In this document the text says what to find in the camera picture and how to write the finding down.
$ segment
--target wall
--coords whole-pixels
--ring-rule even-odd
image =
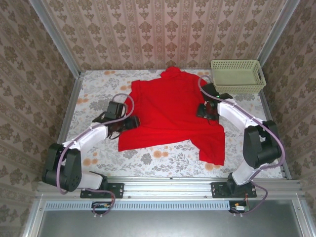
[[[302,0],[263,67],[293,178],[316,217],[316,1]]]
[[[257,58],[285,0],[43,0],[82,70]]]
[[[0,236],[18,236],[74,78],[27,0],[0,1]]]

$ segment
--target red t-shirt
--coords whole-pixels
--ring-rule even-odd
[[[196,116],[198,105],[204,103],[198,79],[197,75],[171,67],[159,79],[133,81],[133,115],[139,117],[141,125],[119,137],[118,151],[190,139],[200,149],[200,160],[224,165],[223,127],[215,121],[210,121],[210,125],[207,119]],[[126,104],[132,107],[130,99]]]

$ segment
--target floral tablecloth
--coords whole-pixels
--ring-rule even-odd
[[[210,70],[185,70],[196,75],[208,75]],[[67,140],[83,132],[100,113],[107,109],[117,93],[131,92],[133,80],[160,77],[163,70],[86,71]],[[233,95],[234,99],[254,116],[265,119],[260,97],[256,94]],[[106,139],[82,158],[83,170],[108,176],[160,177],[227,177],[243,161],[243,133],[225,118],[220,118],[226,134],[225,165],[213,165],[198,160],[199,150],[190,140],[118,152],[118,139]],[[281,178],[280,168],[263,171],[258,177]]]

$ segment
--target green basket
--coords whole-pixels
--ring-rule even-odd
[[[266,85],[258,60],[212,60],[211,70],[219,93],[254,94]]]

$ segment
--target floral patterned wallpaper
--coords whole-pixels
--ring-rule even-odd
[[[257,58],[286,0],[42,0],[82,70]]]
[[[0,0],[0,236],[19,236],[74,78],[27,0]]]
[[[264,92],[316,219],[316,1],[301,1],[263,67]]]

